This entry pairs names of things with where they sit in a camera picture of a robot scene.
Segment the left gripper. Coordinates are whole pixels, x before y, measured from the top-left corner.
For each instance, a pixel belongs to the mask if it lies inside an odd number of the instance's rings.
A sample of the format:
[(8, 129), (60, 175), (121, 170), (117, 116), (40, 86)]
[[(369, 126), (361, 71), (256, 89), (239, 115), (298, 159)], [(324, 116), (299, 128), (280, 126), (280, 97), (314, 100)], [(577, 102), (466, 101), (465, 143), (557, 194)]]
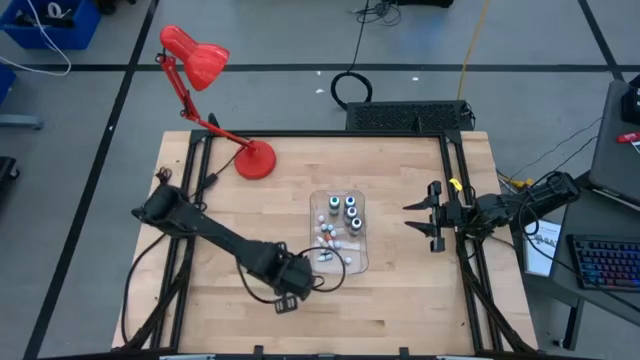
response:
[(304, 255), (288, 251), (284, 243), (267, 243), (260, 258), (263, 281), (278, 293), (306, 300), (314, 284), (311, 264)]

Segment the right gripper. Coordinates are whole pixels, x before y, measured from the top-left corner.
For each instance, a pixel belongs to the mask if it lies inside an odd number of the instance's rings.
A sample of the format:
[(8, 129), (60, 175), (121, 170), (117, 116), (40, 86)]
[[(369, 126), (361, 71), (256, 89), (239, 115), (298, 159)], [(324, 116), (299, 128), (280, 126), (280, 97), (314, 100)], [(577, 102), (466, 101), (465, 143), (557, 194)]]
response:
[[(437, 207), (440, 205), (439, 196), (441, 193), (441, 183), (431, 182), (427, 187), (427, 196), (418, 203), (405, 206), (404, 210), (426, 210)], [(441, 235), (439, 226), (423, 222), (406, 222), (406, 225), (420, 231), (431, 239), (431, 252), (439, 253), (445, 251), (445, 239)], [(444, 203), (441, 206), (441, 226), (466, 231), (482, 228), (479, 200), (474, 200), (470, 205), (463, 205), (458, 200)]]

